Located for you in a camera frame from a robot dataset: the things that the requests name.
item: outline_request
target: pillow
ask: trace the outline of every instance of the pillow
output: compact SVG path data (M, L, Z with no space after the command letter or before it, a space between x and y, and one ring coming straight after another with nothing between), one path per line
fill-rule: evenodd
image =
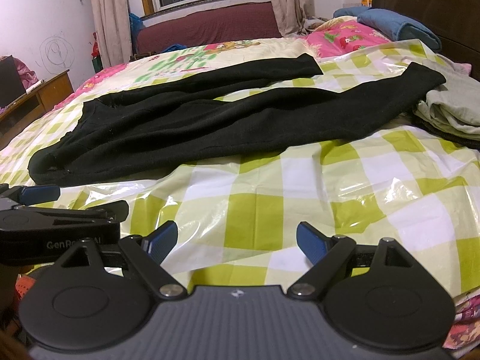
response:
M349 7L349 8L340 8L333 12L333 18L340 16L358 16L359 14L368 11L370 7Z
M369 9L357 16L357 22L375 28L393 41L420 39L432 51L442 50L442 42L422 23L387 9Z

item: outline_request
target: wooden headboard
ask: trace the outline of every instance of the wooden headboard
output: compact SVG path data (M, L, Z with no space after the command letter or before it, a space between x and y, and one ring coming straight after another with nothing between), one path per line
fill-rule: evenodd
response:
M441 54L472 64L472 77L480 81L480 0L373 0L372 6L423 23L441 39Z

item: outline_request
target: maroon sofa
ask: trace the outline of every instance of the maroon sofa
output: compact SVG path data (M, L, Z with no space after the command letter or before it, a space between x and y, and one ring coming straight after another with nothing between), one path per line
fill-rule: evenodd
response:
M195 12L146 27L137 37L137 53L161 52L172 44L187 47L261 38L281 38L272 3L232 5Z

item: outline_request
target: black pants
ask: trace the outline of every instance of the black pants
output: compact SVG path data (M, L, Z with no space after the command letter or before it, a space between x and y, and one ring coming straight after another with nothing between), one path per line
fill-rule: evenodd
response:
M37 184L83 185L205 158L359 139L445 82L440 73L412 63L401 76L343 93L273 88L235 102L213 100L321 73L304 54L102 96L83 104L72 132L32 156L30 177Z

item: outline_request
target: wooden desk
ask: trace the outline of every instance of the wooden desk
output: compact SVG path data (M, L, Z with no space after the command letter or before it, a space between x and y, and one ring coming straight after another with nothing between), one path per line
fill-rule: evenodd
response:
M20 96L0 114L0 150L25 127L44 116L74 92L68 72L66 70L45 81L30 93Z

